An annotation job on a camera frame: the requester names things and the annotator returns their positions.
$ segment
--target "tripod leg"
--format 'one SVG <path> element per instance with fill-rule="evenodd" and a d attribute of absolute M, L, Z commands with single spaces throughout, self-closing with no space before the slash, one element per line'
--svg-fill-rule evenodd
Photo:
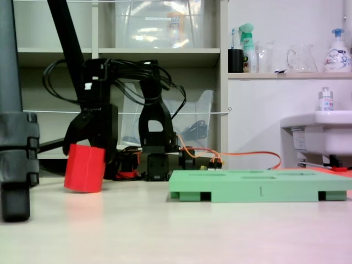
<path fill-rule="evenodd" d="M 0 58 L 2 219 L 25 221 L 30 216 L 29 187 L 39 174 L 39 127 L 35 115 L 22 113 L 12 0 L 0 1 Z"/>

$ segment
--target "small bottle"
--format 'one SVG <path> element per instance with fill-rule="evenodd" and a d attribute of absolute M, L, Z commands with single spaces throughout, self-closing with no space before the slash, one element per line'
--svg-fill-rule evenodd
<path fill-rule="evenodd" d="M 329 87 L 323 87 L 323 91 L 319 92 L 319 111 L 333 111 L 334 96 Z"/>

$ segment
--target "red cylinder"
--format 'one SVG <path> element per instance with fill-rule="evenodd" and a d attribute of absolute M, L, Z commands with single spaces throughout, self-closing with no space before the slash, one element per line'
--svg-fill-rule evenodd
<path fill-rule="evenodd" d="M 71 144 L 64 187 L 81 193 L 99 193 L 105 172 L 105 150 Z"/>

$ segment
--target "table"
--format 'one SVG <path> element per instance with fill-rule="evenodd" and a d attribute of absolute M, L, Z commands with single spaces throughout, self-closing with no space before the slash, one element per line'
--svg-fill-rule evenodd
<path fill-rule="evenodd" d="M 31 205 L 28 222 L 0 223 L 1 264 L 352 263 L 351 198 L 181 203 L 168 183 L 107 181 L 77 194 L 41 178 Z"/>

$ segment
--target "black cup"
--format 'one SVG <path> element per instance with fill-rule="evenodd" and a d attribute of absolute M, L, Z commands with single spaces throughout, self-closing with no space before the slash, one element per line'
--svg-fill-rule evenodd
<path fill-rule="evenodd" d="M 229 73 L 243 73 L 243 50 L 229 49 Z"/>

